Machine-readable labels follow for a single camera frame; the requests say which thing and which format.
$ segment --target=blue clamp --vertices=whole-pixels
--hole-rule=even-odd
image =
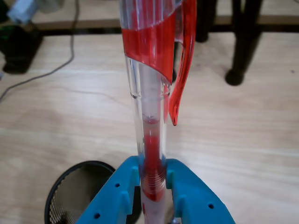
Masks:
[[[127,158],[88,205],[77,224],[124,224],[139,186],[138,157]],[[185,164],[167,159],[166,187],[183,224],[234,224],[228,209]]]

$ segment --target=black mesh wastebasket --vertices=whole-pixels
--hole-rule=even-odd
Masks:
[[[48,195],[45,224],[76,223],[114,171],[113,167],[100,161],[82,162],[65,171]],[[140,187],[136,187],[133,212],[127,216],[126,224],[134,224],[140,213]]]

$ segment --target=transparent plastic tube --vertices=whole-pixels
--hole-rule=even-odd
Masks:
[[[126,57],[147,224],[164,223],[165,147],[170,83],[151,67]]]
[[[193,55],[196,0],[120,0],[120,12],[134,102],[142,208],[146,224],[162,224],[167,114],[176,125]],[[182,56],[169,99],[175,40],[182,44]]]

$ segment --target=wire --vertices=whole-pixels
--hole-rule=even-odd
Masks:
[[[71,63],[74,58],[75,58],[75,52],[74,52],[74,33],[75,33],[75,28],[76,28],[76,24],[78,22],[78,18],[79,18],[79,15],[80,15],[80,5],[79,5],[79,0],[75,0],[75,16],[74,16],[74,20],[71,24],[71,41],[70,41],[70,48],[71,48],[71,57],[69,60],[67,60],[65,63],[63,63],[62,65],[58,66],[57,68],[55,68],[54,70],[46,73],[46,74],[43,74],[43,75],[40,75],[40,76],[36,76],[36,77],[33,77],[33,78],[30,78],[28,80],[25,80],[23,82],[20,82],[20,83],[17,83],[15,85],[12,85],[12,86],[9,86],[1,95],[0,97],[0,103],[3,101],[5,95],[8,93],[8,91],[10,91],[11,89],[17,87],[17,86],[20,86],[20,85],[23,85],[23,84],[26,84],[26,83],[29,83],[33,80],[36,80],[36,79],[39,79],[39,78],[43,78],[43,77],[46,77],[46,76],[49,76],[49,75],[52,75],[54,74],[55,72],[57,72],[58,70],[62,69],[63,67],[65,67],[66,65],[68,65],[69,63]]]

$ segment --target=wooden table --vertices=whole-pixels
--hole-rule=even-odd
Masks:
[[[5,75],[0,92],[62,64],[69,41],[46,37],[29,72]],[[297,224],[299,36],[264,34],[239,87],[223,80],[233,45],[225,33],[196,43],[167,157],[201,177],[236,223]],[[137,154],[121,36],[76,36],[75,53],[0,104],[0,223],[43,223],[49,190],[70,166],[100,160],[117,168]]]

